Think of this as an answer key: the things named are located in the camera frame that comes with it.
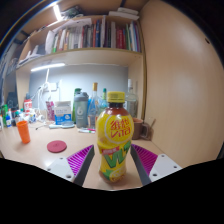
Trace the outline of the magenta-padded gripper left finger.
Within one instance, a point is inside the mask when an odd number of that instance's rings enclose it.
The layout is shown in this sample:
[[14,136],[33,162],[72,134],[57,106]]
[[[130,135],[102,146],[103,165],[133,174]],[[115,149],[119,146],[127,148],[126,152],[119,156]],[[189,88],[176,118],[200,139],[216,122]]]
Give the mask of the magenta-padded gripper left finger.
[[61,157],[55,160],[46,170],[69,182],[82,186],[94,155],[94,146],[90,145],[69,157]]

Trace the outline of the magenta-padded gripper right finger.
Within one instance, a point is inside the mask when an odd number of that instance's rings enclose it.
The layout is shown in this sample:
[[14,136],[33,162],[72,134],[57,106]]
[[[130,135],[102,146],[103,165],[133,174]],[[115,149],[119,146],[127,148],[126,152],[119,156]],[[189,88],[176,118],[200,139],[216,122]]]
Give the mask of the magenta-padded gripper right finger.
[[131,156],[143,186],[181,170],[166,154],[156,155],[135,144],[131,145]]

